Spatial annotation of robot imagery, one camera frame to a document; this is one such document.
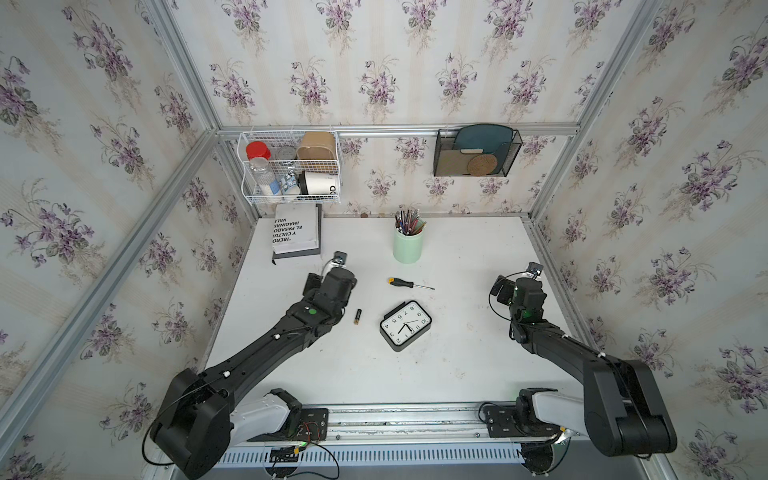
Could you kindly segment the black handled screwdriver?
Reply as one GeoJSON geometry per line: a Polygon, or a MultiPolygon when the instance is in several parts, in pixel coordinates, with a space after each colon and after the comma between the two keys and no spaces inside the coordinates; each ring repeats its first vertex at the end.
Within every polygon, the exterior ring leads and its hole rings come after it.
{"type": "Polygon", "coordinates": [[[418,284],[418,283],[415,283],[413,281],[403,280],[403,279],[397,278],[397,277],[389,278],[387,283],[389,285],[393,286],[393,287],[398,287],[398,288],[409,288],[409,289],[423,288],[423,289],[428,289],[428,290],[432,290],[432,291],[435,290],[435,288],[432,287],[432,286],[418,284]]]}

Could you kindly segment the black square alarm clock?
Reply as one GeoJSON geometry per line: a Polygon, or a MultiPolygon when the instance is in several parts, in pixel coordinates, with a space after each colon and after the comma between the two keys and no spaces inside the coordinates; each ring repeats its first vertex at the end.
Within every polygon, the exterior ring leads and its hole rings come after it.
{"type": "Polygon", "coordinates": [[[416,300],[410,300],[384,315],[379,333],[393,351],[401,352],[428,332],[432,323],[431,315],[416,300]]]}

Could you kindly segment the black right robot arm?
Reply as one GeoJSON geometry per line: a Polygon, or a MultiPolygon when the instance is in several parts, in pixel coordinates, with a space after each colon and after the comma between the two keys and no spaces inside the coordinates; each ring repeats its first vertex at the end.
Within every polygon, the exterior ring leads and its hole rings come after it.
{"type": "Polygon", "coordinates": [[[649,456],[676,450],[678,438],[651,369],[639,360],[622,360],[589,347],[544,318],[547,294],[531,276],[500,275],[489,295],[509,309],[509,336],[526,351],[544,358],[583,387],[574,422],[548,419],[537,407],[537,421],[575,430],[579,423],[602,454],[649,456]]]}

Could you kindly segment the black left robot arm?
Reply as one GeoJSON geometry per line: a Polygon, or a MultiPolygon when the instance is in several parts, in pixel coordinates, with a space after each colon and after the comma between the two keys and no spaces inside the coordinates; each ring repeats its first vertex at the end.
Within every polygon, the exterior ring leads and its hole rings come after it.
{"type": "Polygon", "coordinates": [[[284,429],[301,405],[283,389],[270,391],[249,412],[236,408],[278,366],[340,322],[356,284],[343,267],[309,274],[301,300],[265,334],[200,373],[176,374],[145,437],[187,478],[198,479],[230,445],[284,429]]]}

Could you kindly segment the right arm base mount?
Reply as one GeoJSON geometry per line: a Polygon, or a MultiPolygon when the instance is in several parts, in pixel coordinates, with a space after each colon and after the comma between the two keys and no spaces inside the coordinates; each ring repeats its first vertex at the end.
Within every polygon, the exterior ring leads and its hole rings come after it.
{"type": "Polygon", "coordinates": [[[539,420],[534,413],[534,395],[549,392],[555,392],[555,389],[526,388],[519,392],[513,403],[482,402],[478,408],[478,419],[486,426],[491,438],[557,439],[561,428],[539,420]]]}

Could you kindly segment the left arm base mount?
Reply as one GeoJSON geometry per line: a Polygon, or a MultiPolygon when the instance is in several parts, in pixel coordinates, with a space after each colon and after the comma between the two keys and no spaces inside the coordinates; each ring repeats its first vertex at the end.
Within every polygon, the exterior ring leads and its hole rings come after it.
{"type": "Polygon", "coordinates": [[[286,390],[276,388],[254,408],[258,429],[246,440],[322,441],[327,438],[329,413],[328,408],[305,407],[286,390]]]}

